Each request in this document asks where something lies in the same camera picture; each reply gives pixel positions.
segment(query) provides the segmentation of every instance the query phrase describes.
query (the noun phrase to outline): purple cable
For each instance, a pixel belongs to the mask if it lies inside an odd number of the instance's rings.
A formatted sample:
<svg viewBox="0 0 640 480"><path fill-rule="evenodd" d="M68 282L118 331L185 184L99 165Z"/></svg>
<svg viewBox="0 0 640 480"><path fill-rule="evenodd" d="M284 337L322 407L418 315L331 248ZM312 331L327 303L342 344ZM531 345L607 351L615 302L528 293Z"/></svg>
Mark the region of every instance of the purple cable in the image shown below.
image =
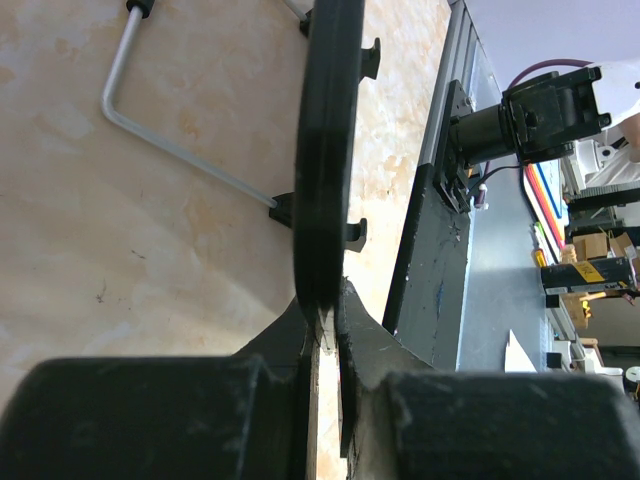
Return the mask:
<svg viewBox="0 0 640 480"><path fill-rule="evenodd" d="M573 58L553 58L551 60L545 60L544 62L539 62L539 63L536 63L534 65L531 65L529 68L527 68L527 69L523 70L522 72L520 72L520 74L518 74L518 76L511 81L511 83L509 84L509 87L507 88L507 90L509 88L515 87L517 84L520 83L520 81L524 77L526 77L527 75L529 75L532 72L535 72L536 70L540 70L541 68L548 68L548 67L576 67L576 68L583 68L583 67L586 67L587 65L590 65L592 63L593 62L587 62L586 60L575 60ZM484 169L484 174L486 175L490 171L491 171L491 160L489 160L487 162L487 165L485 166L485 169ZM478 193L478 196L476 196L474 198L473 205L476 208L480 208L482 205L484 205L484 197L486 196L486 193L487 192L485 190L480 190L480 192Z"/></svg>

